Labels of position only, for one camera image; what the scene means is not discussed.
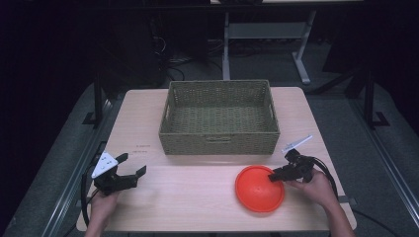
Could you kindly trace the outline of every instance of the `orange bowl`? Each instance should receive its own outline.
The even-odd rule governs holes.
[[[240,202],[256,212],[277,209],[284,200],[284,184],[271,182],[268,175],[274,172],[265,166],[249,166],[238,174],[235,191]]]

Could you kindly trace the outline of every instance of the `wicker basket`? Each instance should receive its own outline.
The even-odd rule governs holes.
[[[280,131],[269,82],[171,82],[159,137],[167,155],[272,154]]]

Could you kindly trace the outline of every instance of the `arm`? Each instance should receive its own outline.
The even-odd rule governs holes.
[[[104,232],[109,222],[109,217],[117,207],[117,200],[120,192],[104,196],[98,192],[92,199],[90,223],[87,227],[85,237],[99,237]]]
[[[305,193],[311,200],[321,205],[327,215],[331,236],[333,237],[355,237],[351,224],[346,217],[339,201],[333,194],[332,187],[326,176],[313,169],[313,178],[309,183],[298,181],[287,181],[286,183]]]

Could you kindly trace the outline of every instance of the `human hand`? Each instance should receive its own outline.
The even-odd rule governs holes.
[[[105,196],[98,191],[92,198],[90,223],[87,227],[85,236],[101,236],[106,226],[108,226],[109,218],[114,213],[118,196],[121,192],[111,193]]]
[[[312,180],[309,183],[286,181],[286,184],[301,190],[308,198],[325,207],[338,203],[329,180],[323,172],[312,169]]]

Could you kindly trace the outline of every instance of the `white tag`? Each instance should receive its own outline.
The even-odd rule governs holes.
[[[108,152],[104,151],[99,158],[95,170],[93,171],[92,179],[96,179],[103,173],[111,170],[116,166],[118,166],[118,161],[114,159],[114,157],[112,157]]]
[[[313,137],[313,135],[309,134],[307,137],[303,139],[287,144],[287,146],[284,149],[282,149],[283,153],[289,152],[290,150],[297,148],[298,146],[303,144],[305,141],[311,139],[311,137]]]

